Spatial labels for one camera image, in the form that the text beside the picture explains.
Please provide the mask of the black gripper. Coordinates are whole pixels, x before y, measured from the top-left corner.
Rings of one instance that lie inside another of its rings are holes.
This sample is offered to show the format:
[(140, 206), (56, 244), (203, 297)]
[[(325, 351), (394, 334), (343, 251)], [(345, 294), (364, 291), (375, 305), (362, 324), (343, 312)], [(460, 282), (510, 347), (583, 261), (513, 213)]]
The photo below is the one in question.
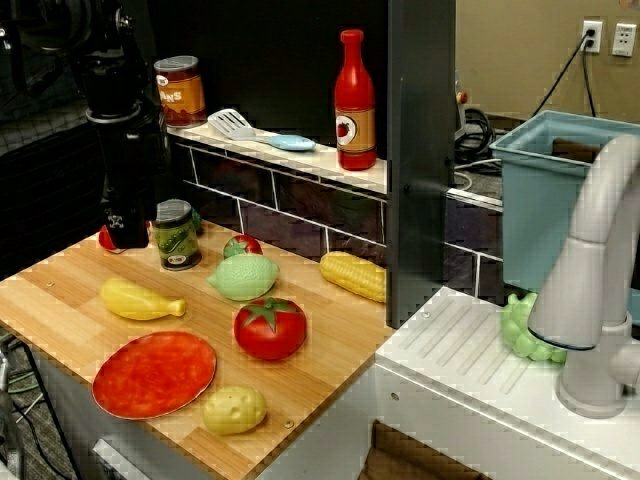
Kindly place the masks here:
[(156, 211), (156, 177), (170, 164), (163, 110), (137, 105), (120, 116), (91, 109), (86, 116), (98, 134), (104, 163), (101, 205), (111, 241), (118, 249), (145, 248), (149, 236), (144, 213)]

